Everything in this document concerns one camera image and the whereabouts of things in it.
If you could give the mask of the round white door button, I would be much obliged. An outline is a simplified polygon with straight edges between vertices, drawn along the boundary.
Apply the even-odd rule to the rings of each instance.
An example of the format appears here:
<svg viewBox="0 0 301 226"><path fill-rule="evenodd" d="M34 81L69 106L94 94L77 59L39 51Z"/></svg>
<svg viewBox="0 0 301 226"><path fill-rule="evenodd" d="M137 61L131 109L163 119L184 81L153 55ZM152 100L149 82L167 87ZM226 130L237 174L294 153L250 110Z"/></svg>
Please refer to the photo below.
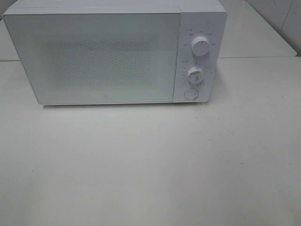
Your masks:
<svg viewBox="0 0 301 226"><path fill-rule="evenodd" d="M198 97L198 90L197 89L188 89L185 91L184 96L186 99L192 100Z"/></svg>

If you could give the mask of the white timer knob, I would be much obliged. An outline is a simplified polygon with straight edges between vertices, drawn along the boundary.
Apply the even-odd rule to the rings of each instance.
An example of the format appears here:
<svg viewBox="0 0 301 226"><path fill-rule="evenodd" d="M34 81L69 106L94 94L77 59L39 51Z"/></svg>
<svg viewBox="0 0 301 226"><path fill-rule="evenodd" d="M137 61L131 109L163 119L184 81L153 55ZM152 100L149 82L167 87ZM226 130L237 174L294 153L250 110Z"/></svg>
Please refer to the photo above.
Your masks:
<svg viewBox="0 0 301 226"><path fill-rule="evenodd" d="M204 79L204 72L200 67L192 67L186 72L186 79L192 84L199 84Z"/></svg>

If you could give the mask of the white microwave door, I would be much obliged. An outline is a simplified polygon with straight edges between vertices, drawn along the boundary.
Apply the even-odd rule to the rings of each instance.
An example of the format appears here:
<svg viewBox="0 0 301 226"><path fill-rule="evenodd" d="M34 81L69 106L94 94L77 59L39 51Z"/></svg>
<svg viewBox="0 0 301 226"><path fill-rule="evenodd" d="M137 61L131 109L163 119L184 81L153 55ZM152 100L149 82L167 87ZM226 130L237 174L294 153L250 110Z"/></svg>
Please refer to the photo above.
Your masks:
<svg viewBox="0 0 301 226"><path fill-rule="evenodd" d="M180 15L6 15L42 105L172 102Z"/></svg>

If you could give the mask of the upper white power knob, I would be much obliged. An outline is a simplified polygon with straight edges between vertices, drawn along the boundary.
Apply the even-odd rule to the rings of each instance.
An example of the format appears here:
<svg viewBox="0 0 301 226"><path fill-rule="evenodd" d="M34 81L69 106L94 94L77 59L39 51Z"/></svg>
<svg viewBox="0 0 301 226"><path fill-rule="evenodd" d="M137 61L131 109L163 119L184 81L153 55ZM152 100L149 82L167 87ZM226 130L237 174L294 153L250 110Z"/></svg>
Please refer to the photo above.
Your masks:
<svg viewBox="0 0 301 226"><path fill-rule="evenodd" d="M210 49L210 40L208 37L201 35L195 37L191 41L191 51L194 55L201 57L209 52Z"/></svg>

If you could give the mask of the white microwave oven body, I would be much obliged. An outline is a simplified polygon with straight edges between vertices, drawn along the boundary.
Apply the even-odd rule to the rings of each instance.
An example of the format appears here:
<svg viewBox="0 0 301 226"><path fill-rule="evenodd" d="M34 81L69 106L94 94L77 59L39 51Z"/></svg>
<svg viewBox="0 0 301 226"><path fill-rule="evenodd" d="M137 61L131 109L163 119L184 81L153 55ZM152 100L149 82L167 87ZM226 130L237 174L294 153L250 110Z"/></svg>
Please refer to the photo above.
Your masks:
<svg viewBox="0 0 301 226"><path fill-rule="evenodd" d="M6 15L171 13L180 15L174 93L172 102L161 103L207 102L227 20L227 12L217 0L18 0L4 12L2 18L4 20ZM209 38L210 49L207 54L196 56L190 44L201 35ZM204 79L199 84L192 84L186 79L186 72L195 66L204 72ZM184 93L188 89L197 89L198 97L186 99Z"/></svg>

